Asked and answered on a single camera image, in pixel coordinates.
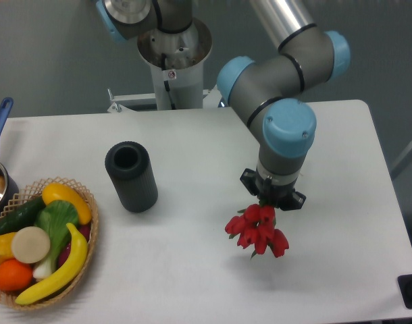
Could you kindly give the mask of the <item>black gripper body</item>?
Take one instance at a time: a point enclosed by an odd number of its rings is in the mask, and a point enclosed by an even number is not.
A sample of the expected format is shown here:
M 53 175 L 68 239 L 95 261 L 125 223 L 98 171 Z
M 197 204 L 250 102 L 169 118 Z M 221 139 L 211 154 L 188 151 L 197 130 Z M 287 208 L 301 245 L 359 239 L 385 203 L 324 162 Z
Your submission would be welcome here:
M 277 175 L 263 177 L 258 170 L 245 169 L 240 181 L 259 202 L 283 211 L 299 210 L 306 201 L 306 196 L 294 189 L 296 180 L 288 181 Z

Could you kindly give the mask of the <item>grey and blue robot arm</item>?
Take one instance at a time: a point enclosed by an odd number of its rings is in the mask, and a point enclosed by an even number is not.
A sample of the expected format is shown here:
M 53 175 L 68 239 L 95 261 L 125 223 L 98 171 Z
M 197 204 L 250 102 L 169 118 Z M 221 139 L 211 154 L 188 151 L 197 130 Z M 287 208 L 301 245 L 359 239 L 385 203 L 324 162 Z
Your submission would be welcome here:
M 149 65 L 159 110 L 203 107 L 203 64 L 211 33 L 192 14 L 191 1 L 97 1 L 117 41 L 136 39 Z M 241 182 L 260 201 L 284 211 L 305 196 L 294 185 L 315 138 L 315 114 L 297 95 L 346 72 L 351 52 L 335 31 L 323 32 L 301 1 L 253 1 L 252 7 L 278 54 L 263 63 L 230 60 L 217 89 L 259 143 L 255 170 Z

